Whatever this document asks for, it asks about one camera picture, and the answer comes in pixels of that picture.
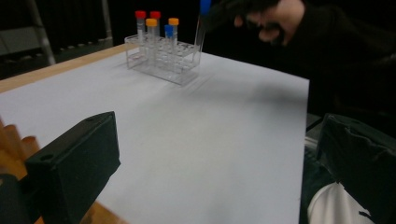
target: test tube cap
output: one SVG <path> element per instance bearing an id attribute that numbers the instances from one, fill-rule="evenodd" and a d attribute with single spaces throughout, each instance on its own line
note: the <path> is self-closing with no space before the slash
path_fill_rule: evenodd
<path id="1" fill-rule="evenodd" d="M 146 11 L 137 10 L 137 11 L 134 12 L 134 15 L 135 15 L 138 19 L 145 19 L 145 18 L 146 18 Z"/>
<path id="2" fill-rule="evenodd" d="M 173 25 L 165 25 L 165 34 L 166 36 L 173 36 Z"/>
<path id="3" fill-rule="evenodd" d="M 156 19 L 146 19 L 146 25 L 147 26 L 157 26 L 157 20 Z"/>
<path id="4" fill-rule="evenodd" d="M 200 13 L 206 15 L 209 12 L 212 0 L 201 0 L 200 1 Z"/>
<path id="5" fill-rule="evenodd" d="M 170 25 L 178 25 L 178 18 L 169 18 L 168 23 Z"/>
<path id="6" fill-rule="evenodd" d="M 149 16 L 153 19 L 159 19 L 161 17 L 160 11 L 150 11 Z"/>

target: hand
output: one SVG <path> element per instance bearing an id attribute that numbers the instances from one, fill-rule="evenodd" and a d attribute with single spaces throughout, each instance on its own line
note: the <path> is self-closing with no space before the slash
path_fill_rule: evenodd
<path id="1" fill-rule="evenodd" d="M 259 33 L 259 39 L 264 42 L 275 40 L 279 36 L 277 29 L 265 29 L 265 24 L 270 22 L 278 23 L 285 32 L 282 45 L 286 46 L 293 38 L 305 12 L 305 6 L 302 0 L 280 0 L 274 7 L 268 7 L 262 12 L 252 12 L 247 15 L 247 19 L 257 23 L 262 29 Z M 234 25 L 240 27 L 243 25 L 241 17 L 236 17 Z"/>

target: test tube rack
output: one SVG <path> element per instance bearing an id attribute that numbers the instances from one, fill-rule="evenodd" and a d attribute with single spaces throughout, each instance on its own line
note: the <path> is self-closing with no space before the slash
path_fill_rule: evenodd
<path id="1" fill-rule="evenodd" d="M 204 34 L 200 31 L 199 25 L 193 45 L 177 41 L 171 49 L 169 39 L 158 36 L 156 48 L 149 49 L 148 41 L 147 33 L 143 35 L 143 44 L 138 35 L 125 37 L 128 69 L 134 69 L 180 86 L 198 77 L 197 66 L 201 60 L 204 42 Z M 149 50 L 154 50 L 154 63 L 149 63 L 150 59 L 147 54 Z"/>

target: orange cap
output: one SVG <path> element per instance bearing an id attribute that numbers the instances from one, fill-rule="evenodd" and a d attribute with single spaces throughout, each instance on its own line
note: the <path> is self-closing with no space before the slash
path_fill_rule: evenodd
<path id="1" fill-rule="evenodd" d="M 178 18 L 169 18 L 169 25 L 178 25 Z"/>
<path id="2" fill-rule="evenodd" d="M 146 25 L 147 26 L 157 26 L 157 20 L 156 19 L 146 19 Z"/>

